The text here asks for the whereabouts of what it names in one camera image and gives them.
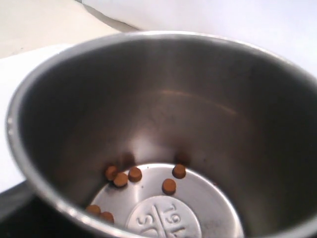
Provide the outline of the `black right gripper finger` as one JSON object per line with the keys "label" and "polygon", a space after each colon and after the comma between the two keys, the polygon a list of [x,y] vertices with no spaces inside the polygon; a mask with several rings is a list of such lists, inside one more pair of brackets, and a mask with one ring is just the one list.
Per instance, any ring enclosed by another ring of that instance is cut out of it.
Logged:
{"label": "black right gripper finger", "polygon": [[0,236],[71,238],[74,226],[22,182],[0,194]]}

